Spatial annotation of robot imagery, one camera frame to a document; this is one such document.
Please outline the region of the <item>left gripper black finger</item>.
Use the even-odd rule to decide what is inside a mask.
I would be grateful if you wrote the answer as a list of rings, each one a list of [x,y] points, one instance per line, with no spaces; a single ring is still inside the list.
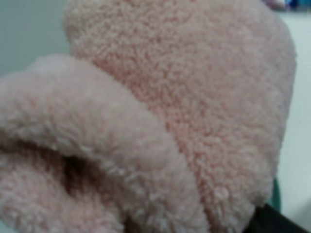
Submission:
[[[270,205],[258,207],[244,233],[308,233]]]

